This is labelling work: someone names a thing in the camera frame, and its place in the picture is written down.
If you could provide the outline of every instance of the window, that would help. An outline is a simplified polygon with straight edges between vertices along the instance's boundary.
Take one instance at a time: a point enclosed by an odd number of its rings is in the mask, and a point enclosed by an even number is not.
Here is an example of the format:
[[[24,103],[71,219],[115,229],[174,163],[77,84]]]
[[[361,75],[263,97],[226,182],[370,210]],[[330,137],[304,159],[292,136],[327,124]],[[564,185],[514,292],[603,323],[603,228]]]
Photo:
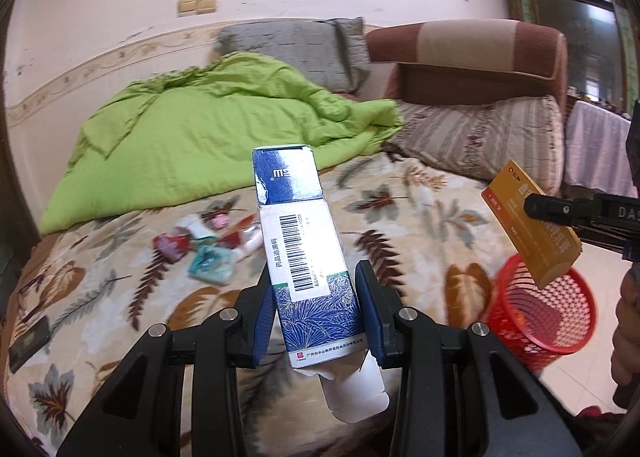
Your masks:
[[[608,0],[537,0],[540,24],[566,36],[568,84],[593,101],[624,109],[620,36]]]

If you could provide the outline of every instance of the light switch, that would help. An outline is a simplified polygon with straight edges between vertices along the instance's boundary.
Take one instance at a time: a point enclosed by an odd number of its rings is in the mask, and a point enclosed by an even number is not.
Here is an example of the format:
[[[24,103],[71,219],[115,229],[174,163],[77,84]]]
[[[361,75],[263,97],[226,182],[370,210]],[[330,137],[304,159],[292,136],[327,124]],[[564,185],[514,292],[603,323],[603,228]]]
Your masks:
[[[178,0],[179,17],[213,13],[216,8],[217,0]]]
[[[178,0],[178,16],[195,14],[196,0]]]
[[[213,13],[216,11],[216,0],[196,0],[196,13]]]

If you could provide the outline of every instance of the table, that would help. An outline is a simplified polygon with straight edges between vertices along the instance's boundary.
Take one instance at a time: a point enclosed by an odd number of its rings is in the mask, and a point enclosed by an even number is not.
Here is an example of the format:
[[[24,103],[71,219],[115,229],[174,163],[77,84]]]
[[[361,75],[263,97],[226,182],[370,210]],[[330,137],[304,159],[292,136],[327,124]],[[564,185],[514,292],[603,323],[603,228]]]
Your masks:
[[[626,156],[630,122],[578,101],[564,135],[564,182],[592,190],[638,197]]]

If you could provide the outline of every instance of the red wastebasket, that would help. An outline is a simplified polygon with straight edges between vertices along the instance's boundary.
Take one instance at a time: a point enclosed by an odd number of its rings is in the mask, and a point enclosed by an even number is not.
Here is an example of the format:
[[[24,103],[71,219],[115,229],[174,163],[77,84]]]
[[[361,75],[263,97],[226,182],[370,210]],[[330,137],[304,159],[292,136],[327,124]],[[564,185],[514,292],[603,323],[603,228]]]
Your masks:
[[[574,269],[540,291],[519,255],[497,276],[487,325],[531,371],[583,348],[593,335],[596,305]]]

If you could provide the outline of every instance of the person's hand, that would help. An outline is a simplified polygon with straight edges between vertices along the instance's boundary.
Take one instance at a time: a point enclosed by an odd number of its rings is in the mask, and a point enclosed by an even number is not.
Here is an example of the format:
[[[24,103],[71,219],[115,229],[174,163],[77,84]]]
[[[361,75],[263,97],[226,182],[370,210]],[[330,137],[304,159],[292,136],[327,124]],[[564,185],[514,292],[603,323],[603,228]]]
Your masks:
[[[611,377],[619,385],[628,385],[632,375],[640,373],[640,285],[633,271],[627,272],[620,286],[616,307],[618,328],[613,334]]]

